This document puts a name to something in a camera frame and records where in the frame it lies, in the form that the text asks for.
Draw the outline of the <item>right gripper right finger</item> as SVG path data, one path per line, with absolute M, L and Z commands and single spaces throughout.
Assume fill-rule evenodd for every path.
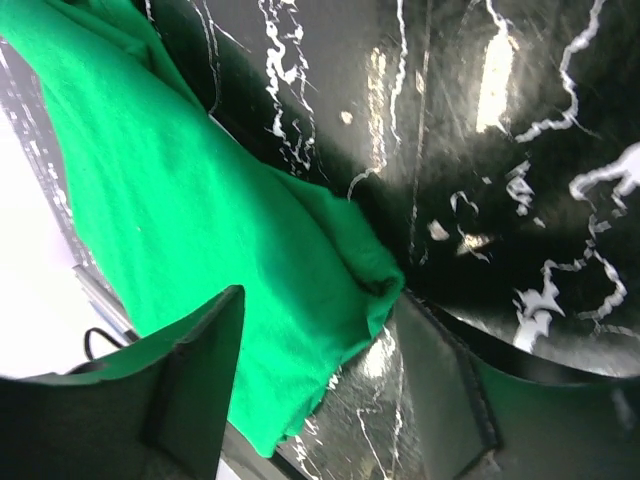
M 428 478 L 638 478 L 638 378 L 540 359 L 408 294 L 394 320 Z

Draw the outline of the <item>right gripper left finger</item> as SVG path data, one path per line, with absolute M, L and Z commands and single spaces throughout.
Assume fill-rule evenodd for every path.
M 5 479 L 212 479 L 245 314 L 233 285 L 67 374 L 1 382 Z

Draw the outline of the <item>green t shirt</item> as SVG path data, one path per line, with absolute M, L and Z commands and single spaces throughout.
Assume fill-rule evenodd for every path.
M 229 421 L 263 457 L 298 435 L 404 285 L 358 206 L 216 125 L 128 1 L 5 1 L 37 74 L 76 233 L 146 336 L 230 285 L 245 320 Z

